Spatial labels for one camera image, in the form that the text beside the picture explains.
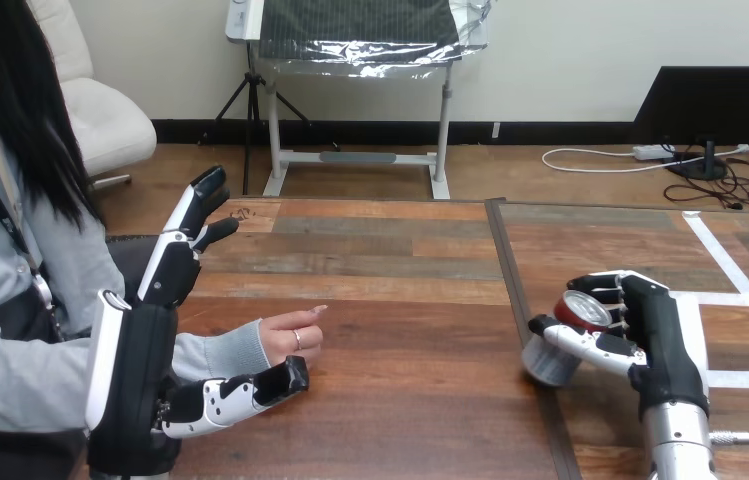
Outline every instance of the plastic wrap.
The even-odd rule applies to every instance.
[[[491,0],[265,0],[258,58],[281,74],[425,78],[488,45]]]

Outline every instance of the black baseboard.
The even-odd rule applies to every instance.
[[[212,120],[154,120],[159,143],[197,143]],[[224,120],[209,143],[242,145],[245,120]],[[612,145],[632,143],[632,122],[503,122],[492,138],[492,122],[451,122],[450,145]],[[255,145],[268,145],[267,123],[252,132]],[[280,122],[284,145],[435,145],[438,122]],[[725,139],[726,145],[740,143]]]

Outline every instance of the computer monitor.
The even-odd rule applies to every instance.
[[[636,116],[631,143],[701,145],[704,160],[669,170],[697,180],[724,178],[716,145],[749,144],[749,67],[662,67]]]

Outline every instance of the long black hair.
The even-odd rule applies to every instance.
[[[100,220],[50,48],[25,0],[0,0],[0,137],[33,202],[46,197],[78,229],[83,209]]]

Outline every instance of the woman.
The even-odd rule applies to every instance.
[[[46,267],[67,338],[54,341],[32,285],[36,265],[0,223],[0,478],[61,479],[82,446],[76,440],[85,427],[96,293],[129,292],[89,197],[45,37],[23,0],[0,0],[0,137],[18,196],[13,202],[22,205],[21,238],[32,263]],[[13,203],[1,179],[0,197]],[[324,308],[257,320],[213,338],[181,334],[174,372],[195,381],[256,373],[293,353],[312,362],[322,341],[314,324]]]

